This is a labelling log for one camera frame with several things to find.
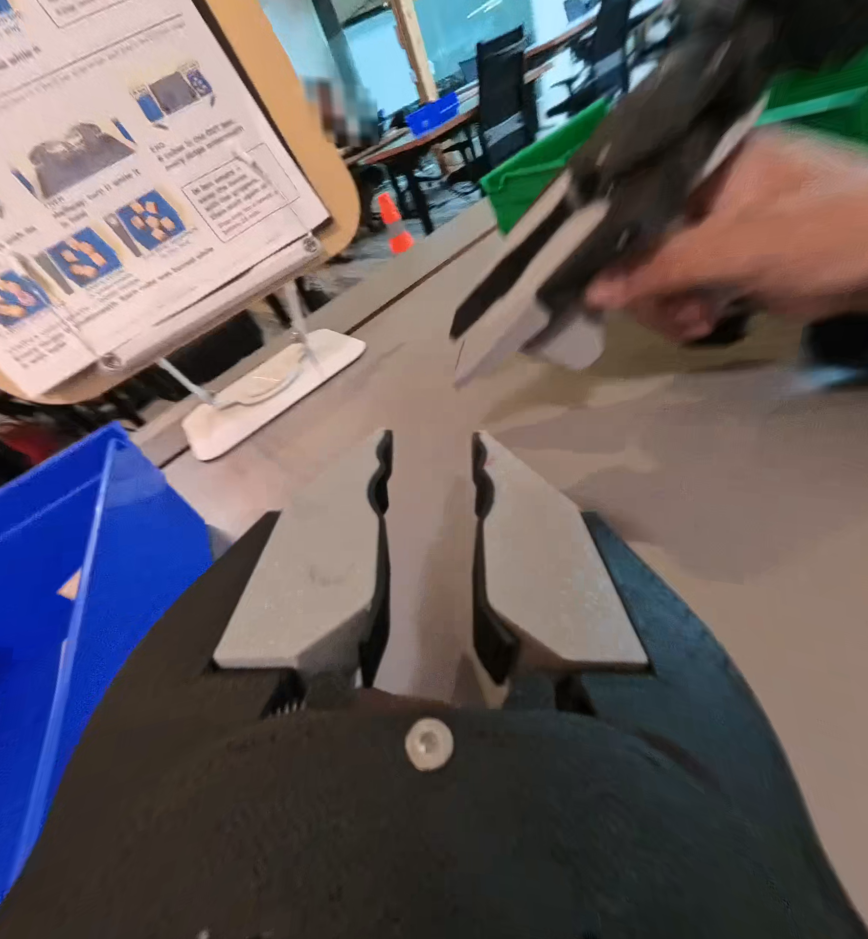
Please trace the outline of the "black office chair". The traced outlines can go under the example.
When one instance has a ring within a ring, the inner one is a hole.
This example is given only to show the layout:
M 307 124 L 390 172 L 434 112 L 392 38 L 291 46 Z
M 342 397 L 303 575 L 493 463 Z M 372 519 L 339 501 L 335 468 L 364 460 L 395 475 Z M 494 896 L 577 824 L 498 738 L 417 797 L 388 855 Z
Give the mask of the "black office chair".
M 478 139 L 482 174 L 534 144 L 534 89 L 525 80 L 526 36 L 522 24 L 476 45 Z

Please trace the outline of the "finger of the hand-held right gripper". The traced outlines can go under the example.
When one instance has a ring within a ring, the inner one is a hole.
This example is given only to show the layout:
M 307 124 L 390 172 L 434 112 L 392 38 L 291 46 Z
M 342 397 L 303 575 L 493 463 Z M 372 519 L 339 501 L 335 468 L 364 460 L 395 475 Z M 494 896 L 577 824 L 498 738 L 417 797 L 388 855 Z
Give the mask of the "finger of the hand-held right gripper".
M 600 225 L 608 199 L 579 207 L 558 226 L 527 261 L 515 261 L 511 287 L 460 336 L 455 385 L 467 385 L 523 353 L 571 371 L 595 364 L 606 346 L 602 313 L 591 313 L 582 300 L 538 298 L 539 288 Z
M 550 183 L 506 234 L 497 258 L 459 304 L 449 336 L 460 339 L 516 286 L 540 299 L 549 322 L 536 339 L 557 339 L 580 329 L 581 206 L 575 205 L 569 171 Z

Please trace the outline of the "orange traffic cone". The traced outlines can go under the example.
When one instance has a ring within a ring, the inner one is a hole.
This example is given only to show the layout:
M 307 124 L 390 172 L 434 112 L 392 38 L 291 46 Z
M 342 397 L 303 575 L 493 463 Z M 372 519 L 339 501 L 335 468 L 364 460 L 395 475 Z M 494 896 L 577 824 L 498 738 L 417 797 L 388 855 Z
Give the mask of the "orange traffic cone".
M 389 247 L 393 255 L 400 255 L 414 245 L 411 232 L 406 229 L 398 205 L 388 192 L 381 192 L 377 199 L 378 210 L 385 227 Z

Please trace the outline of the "green plastic bin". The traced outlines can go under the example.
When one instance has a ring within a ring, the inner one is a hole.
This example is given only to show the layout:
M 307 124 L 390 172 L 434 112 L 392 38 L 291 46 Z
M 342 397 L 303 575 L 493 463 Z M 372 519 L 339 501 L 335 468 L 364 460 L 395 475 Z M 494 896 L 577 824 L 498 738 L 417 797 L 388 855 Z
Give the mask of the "green plastic bin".
M 597 99 L 483 177 L 483 191 L 502 233 L 534 204 L 610 110 L 610 98 Z M 777 124 L 803 126 L 868 147 L 868 49 L 839 67 L 778 76 L 757 126 Z

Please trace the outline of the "long wooden desk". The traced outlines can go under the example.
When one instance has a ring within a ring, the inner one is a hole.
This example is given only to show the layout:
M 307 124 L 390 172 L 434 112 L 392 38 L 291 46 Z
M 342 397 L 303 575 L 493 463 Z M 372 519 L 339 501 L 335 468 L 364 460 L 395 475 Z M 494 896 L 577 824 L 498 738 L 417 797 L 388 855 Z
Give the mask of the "long wooden desk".
M 534 89 L 536 111 L 537 84 L 550 68 L 550 63 L 526 68 L 525 80 Z M 485 177 L 480 161 L 483 151 L 478 139 L 478 83 L 462 88 L 457 95 L 460 101 L 457 117 L 434 133 L 416 138 L 404 127 L 402 135 L 357 160 L 362 166 L 383 168 L 392 183 L 394 199 L 401 214 L 416 218 L 426 235 L 435 229 L 428 196 L 419 175 L 419 168 L 426 158 L 455 153 L 461 157 L 461 168 L 467 172 L 470 181 L 477 184 Z

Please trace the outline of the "blue storage crate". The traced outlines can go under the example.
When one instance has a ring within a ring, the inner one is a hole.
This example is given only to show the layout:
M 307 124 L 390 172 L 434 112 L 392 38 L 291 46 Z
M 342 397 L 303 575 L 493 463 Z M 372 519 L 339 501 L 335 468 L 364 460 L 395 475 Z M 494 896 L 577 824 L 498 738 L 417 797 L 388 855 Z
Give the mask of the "blue storage crate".
M 425 103 L 412 112 L 407 112 L 405 124 L 414 137 L 424 137 L 457 117 L 459 108 L 459 97 L 457 92 L 453 91 L 438 100 Z

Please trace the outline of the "wooden post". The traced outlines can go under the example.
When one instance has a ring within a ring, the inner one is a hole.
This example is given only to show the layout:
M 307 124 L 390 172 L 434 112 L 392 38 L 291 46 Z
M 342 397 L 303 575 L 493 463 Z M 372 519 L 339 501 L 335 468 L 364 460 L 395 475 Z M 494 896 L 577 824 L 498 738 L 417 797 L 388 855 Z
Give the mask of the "wooden post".
M 399 44 L 408 59 L 422 104 L 439 99 L 437 83 L 413 1 L 388 1 L 395 20 Z

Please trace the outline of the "blue plastic bin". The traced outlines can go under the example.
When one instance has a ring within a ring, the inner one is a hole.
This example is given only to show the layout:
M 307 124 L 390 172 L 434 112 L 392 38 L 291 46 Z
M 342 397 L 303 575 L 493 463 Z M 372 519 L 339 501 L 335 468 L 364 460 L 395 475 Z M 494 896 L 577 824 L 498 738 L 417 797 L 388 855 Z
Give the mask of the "blue plastic bin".
M 120 425 L 0 488 L 0 903 L 111 681 L 211 563 L 205 521 Z

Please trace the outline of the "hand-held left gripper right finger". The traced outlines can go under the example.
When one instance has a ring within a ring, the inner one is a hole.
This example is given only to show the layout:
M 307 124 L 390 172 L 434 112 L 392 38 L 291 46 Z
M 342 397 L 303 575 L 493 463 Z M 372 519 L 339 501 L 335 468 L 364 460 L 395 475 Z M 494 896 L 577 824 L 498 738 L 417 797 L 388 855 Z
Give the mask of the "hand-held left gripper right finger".
M 472 437 L 473 672 L 489 709 L 514 681 L 644 675 L 650 658 L 579 507 L 485 431 Z

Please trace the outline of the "person's right hand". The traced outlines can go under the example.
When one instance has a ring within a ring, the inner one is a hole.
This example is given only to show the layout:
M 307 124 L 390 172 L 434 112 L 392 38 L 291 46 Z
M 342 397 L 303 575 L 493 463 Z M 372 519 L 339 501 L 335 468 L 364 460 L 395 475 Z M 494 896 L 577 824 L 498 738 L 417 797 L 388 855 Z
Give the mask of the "person's right hand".
M 694 220 L 643 261 L 596 276 L 594 311 L 702 339 L 737 298 L 792 321 L 868 313 L 868 155 L 813 135 L 754 132 L 698 194 Z

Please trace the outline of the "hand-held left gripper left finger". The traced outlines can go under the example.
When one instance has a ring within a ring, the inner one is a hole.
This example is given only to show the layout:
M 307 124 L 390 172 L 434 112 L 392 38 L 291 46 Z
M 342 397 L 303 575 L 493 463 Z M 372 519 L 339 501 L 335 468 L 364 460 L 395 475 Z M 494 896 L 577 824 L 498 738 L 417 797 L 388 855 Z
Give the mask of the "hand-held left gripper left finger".
M 221 670 L 373 687 L 390 635 L 393 432 L 377 429 L 278 513 L 217 647 Z

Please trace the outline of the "white document stand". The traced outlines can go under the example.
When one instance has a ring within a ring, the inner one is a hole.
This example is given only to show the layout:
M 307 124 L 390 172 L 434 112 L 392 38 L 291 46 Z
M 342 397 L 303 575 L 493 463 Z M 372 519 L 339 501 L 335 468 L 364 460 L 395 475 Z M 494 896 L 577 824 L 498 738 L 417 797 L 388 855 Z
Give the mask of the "white document stand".
M 365 353 L 365 342 L 353 337 L 331 330 L 310 333 L 294 282 L 285 284 L 278 298 L 288 314 L 291 343 L 221 391 L 210 392 L 169 360 L 159 360 L 159 367 L 200 401 L 182 421 L 189 448 L 199 461 L 211 462 L 232 451 Z

